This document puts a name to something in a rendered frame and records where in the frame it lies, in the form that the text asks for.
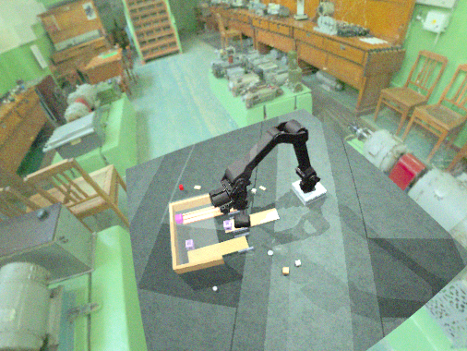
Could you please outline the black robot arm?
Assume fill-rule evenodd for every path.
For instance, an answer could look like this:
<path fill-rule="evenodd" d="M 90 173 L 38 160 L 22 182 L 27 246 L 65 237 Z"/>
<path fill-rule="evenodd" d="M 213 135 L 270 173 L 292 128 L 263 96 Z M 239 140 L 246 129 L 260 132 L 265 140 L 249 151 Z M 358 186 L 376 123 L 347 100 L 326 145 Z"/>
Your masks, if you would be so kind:
<path fill-rule="evenodd" d="M 281 133 L 284 131 L 285 133 Z M 210 191 L 209 196 L 213 207 L 219 208 L 222 214 L 227 214 L 236 207 L 234 200 L 246 197 L 246 187 L 251 185 L 249 178 L 254 168 L 271 152 L 271 149 L 281 143 L 293 144 L 298 165 L 295 173 L 301 178 L 299 188 L 306 194 L 316 190 L 320 179 L 309 161 L 306 142 L 309 132 L 306 127 L 295 119 L 281 122 L 268 128 L 265 136 L 241 160 L 233 162 L 225 170 L 222 177 L 222 187 Z M 229 180 L 229 181 L 228 181 Z M 230 182 L 230 183 L 229 183 Z"/>

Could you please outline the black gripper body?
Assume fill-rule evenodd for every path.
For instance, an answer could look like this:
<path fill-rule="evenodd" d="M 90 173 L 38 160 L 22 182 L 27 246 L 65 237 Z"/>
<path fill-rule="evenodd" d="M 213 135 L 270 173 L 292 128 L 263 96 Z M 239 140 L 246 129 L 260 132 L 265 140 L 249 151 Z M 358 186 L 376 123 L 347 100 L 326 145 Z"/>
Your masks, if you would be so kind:
<path fill-rule="evenodd" d="M 246 215 L 246 210 L 248 209 L 247 195 L 243 200 L 234 200 L 232 198 L 232 204 L 235 205 L 236 209 L 240 211 L 240 216 L 235 216 L 233 218 L 233 223 L 235 228 L 244 228 L 251 226 L 250 215 Z M 244 215 L 243 215 L 244 211 Z"/>

